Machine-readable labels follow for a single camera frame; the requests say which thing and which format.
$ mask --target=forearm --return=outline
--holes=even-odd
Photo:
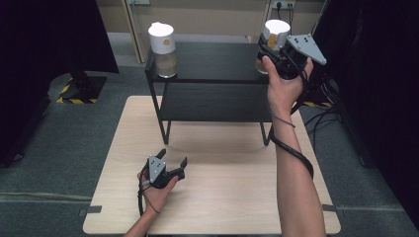
[[[292,121],[290,113],[279,113]],[[301,152],[294,128],[273,118],[274,135]],[[325,236],[321,203],[311,177],[301,161],[279,146],[277,153],[278,210],[284,236]]]
[[[143,237],[148,228],[157,218],[157,213],[146,211],[132,226],[132,228],[124,235],[125,237]]]

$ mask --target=shelf top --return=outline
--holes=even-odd
[[[155,72],[152,51],[145,72],[154,82],[267,84],[256,67],[256,43],[176,42],[178,73],[162,78]]]

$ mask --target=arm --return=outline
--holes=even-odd
[[[178,177],[173,178],[169,184],[164,189],[158,190],[155,188],[149,188],[144,186],[146,189],[144,191],[145,197],[145,212],[144,214],[135,222],[132,228],[125,234],[125,237],[143,237],[145,236],[147,230],[150,228],[151,224],[155,221],[158,214],[163,210],[166,205],[166,200],[170,195],[170,192],[175,187],[176,182],[178,182]]]
[[[292,122],[291,110],[302,91],[300,78],[284,80],[269,59],[263,58],[269,74],[268,101],[273,115]],[[309,75],[313,65],[307,60]],[[272,117],[274,135],[284,144],[301,152],[293,127]],[[323,211],[314,183],[305,166],[289,152],[276,146],[277,200],[284,236],[326,236]]]

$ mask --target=table top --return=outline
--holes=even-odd
[[[298,112],[293,115],[302,153],[314,168],[323,204],[332,205]],[[83,229],[88,234],[121,234],[139,218],[136,174],[148,155],[167,149],[167,169],[185,156],[186,178],[176,185],[149,234],[279,234],[275,146],[264,146],[257,122],[172,122],[163,143],[151,97],[126,101]],[[340,231],[336,212],[324,211],[326,232]]]
[[[259,45],[229,42],[176,42],[178,73],[162,78],[155,72],[150,50],[145,72],[154,82],[268,84],[256,67]]]

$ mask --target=hand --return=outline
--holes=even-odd
[[[274,63],[268,56],[264,56],[262,61],[269,75],[268,101],[271,112],[279,117],[289,116],[293,103],[302,92],[301,77],[298,76],[293,80],[284,80],[278,75]],[[308,79],[313,70],[311,58],[307,59],[304,70]]]
[[[175,187],[176,183],[178,182],[179,177],[174,177],[164,189],[156,189],[151,187],[150,185],[145,185],[142,187],[144,190],[143,195],[145,199],[145,212],[152,211],[154,213],[160,213],[164,206],[166,205],[167,198],[170,195],[170,192]]]

